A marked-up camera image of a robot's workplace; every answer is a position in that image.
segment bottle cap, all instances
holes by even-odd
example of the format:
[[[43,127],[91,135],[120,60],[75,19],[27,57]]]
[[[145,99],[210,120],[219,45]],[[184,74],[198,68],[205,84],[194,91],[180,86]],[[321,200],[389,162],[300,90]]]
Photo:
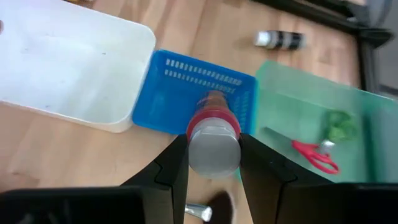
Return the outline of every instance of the bottle cap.
[[[267,46],[271,41],[271,35],[268,31],[258,32],[254,37],[254,45],[256,46]]]
[[[190,167],[209,179],[231,175],[241,162],[241,147],[232,125],[206,118],[193,129],[188,146]]]

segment blue mesh basket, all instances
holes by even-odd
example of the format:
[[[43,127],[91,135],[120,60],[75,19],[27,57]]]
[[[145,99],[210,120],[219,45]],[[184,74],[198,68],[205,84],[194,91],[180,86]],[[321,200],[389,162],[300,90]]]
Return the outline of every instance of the blue mesh basket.
[[[132,120],[136,125],[170,134],[183,134],[197,102],[209,90],[225,93],[242,132],[254,131],[254,77],[212,63],[157,50],[138,97]]]

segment white plastic container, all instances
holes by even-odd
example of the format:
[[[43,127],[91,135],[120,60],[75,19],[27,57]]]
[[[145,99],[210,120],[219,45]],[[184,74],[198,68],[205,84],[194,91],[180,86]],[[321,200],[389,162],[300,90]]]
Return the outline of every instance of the white plastic container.
[[[145,80],[153,32],[62,0],[0,0],[0,101],[121,132]]]

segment green translucent container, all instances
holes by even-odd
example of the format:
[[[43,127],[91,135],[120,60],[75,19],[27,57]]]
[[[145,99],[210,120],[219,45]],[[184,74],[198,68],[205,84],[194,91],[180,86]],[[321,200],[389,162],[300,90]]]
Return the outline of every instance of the green translucent container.
[[[334,182],[398,182],[398,104],[394,100],[272,61],[257,71],[256,78],[255,138]],[[319,144],[329,110],[346,111],[358,129],[353,140],[336,144],[330,152],[340,167],[338,175],[318,170],[280,136],[265,129]]]

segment wooden table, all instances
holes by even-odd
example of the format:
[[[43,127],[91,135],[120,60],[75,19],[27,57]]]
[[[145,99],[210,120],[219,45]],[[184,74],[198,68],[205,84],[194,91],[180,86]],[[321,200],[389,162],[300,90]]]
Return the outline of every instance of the wooden table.
[[[149,26],[157,47],[254,75],[267,59],[347,85],[358,85],[356,44],[333,29],[247,0],[96,0],[86,7]],[[302,32],[295,52],[255,47],[254,34]],[[0,191],[20,187],[119,185],[171,142],[169,134],[137,126],[111,134],[0,103]],[[232,177],[189,173],[187,201],[231,192],[236,223],[252,223],[242,185]],[[185,216],[186,223],[201,223]]]

